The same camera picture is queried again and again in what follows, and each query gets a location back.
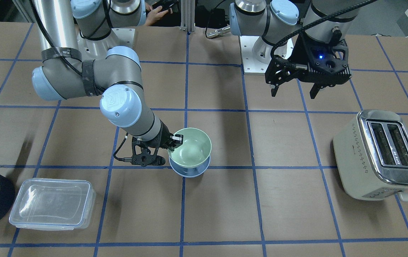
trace person's hand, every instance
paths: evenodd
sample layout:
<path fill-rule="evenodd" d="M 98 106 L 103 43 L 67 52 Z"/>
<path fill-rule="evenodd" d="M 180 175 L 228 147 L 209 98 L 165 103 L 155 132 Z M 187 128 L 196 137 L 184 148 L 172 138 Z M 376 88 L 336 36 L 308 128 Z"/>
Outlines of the person's hand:
<path fill-rule="evenodd" d="M 153 24 L 155 24 L 157 21 L 163 19 L 163 17 L 169 13 L 171 11 L 171 9 L 169 10 L 165 10 L 165 11 L 161 11 L 163 7 L 160 5 L 157 8 L 153 9 L 150 11 L 150 13 L 147 14 L 147 20 L 145 22 L 145 26 L 151 26 Z"/>
<path fill-rule="evenodd" d="M 149 5 L 148 3 L 145 3 L 145 4 L 146 4 L 146 11 L 152 11 L 153 10 L 151 5 Z"/>

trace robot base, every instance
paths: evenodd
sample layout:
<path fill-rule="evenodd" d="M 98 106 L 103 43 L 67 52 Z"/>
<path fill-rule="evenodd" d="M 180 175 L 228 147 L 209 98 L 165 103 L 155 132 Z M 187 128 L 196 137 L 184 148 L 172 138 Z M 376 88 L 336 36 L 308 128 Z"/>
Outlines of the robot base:
<path fill-rule="evenodd" d="M 269 57 L 271 47 L 261 41 L 261 38 L 259 36 L 240 36 L 239 39 L 240 53 L 242 55 L 242 63 L 244 65 L 244 73 L 264 75 L 269 62 L 271 61 L 271 58 Z M 292 49 L 293 43 L 292 40 L 289 39 L 287 44 L 284 47 L 279 47 L 275 51 L 275 53 L 284 55 L 283 58 L 287 59 L 291 56 Z M 260 54 L 258 54 L 258 52 L 262 52 L 263 57 L 259 56 Z"/>
<path fill-rule="evenodd" d="M 80 34 L 77 35 L 77 44 L 82 53 L 83 60 L 101 60 L 106 58 L 107 51 L 116 46 L 126 46 L 133 48 L 134 28 L 113 28 L 111 33 L 105 39 L 91 41 L 82 39 Z"/>

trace metal mounting plate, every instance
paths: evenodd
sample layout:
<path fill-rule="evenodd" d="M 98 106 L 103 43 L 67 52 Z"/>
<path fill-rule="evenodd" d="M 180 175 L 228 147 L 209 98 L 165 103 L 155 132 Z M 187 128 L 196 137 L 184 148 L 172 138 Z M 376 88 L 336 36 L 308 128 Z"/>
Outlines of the metal mounting plate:
<path fill-rule="evenodd" d="M 242 63 L 244 65 L 245 74 L 261 75 L 266 72 L 267 64 L 258 61 L 252 53 L 252 48 L 255 45 L 259 36 L 240 36 L 240 54 L 242 55 Z M 289 58 L 293 49 L 292 40 L 287 42 L 287 55 L 285 59 Z"/>

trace toaster slot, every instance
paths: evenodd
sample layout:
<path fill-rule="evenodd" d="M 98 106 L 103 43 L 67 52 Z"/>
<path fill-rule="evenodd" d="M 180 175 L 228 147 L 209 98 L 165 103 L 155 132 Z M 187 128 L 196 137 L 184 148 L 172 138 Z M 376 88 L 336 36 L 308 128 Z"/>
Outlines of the toaster slot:
<path fill-rule="evenodd" d="M 403 166 L 408 166 L 408 148 L 405 145 L 402 133 L 395 124 L 388 124 L 388 130 L 393 138 L 394 147 L 398 153 L 399 160 Z"/>
<path fill-rule="evenodd" d="M 380 123 L 371 123 L 371 127 L 383 164 L 396 165 L 383 125 Z"/>

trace toaster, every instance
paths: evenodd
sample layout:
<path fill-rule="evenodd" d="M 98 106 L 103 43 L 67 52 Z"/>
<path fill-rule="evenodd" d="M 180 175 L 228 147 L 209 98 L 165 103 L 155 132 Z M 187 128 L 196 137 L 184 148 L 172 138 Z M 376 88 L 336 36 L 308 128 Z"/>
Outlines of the toaster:
<path fill-rule="evenodd" d="M 363 110 L 333 140 L 345 192 L 378 201 L 408 201 L 408 130 L 398 114 Z"/>

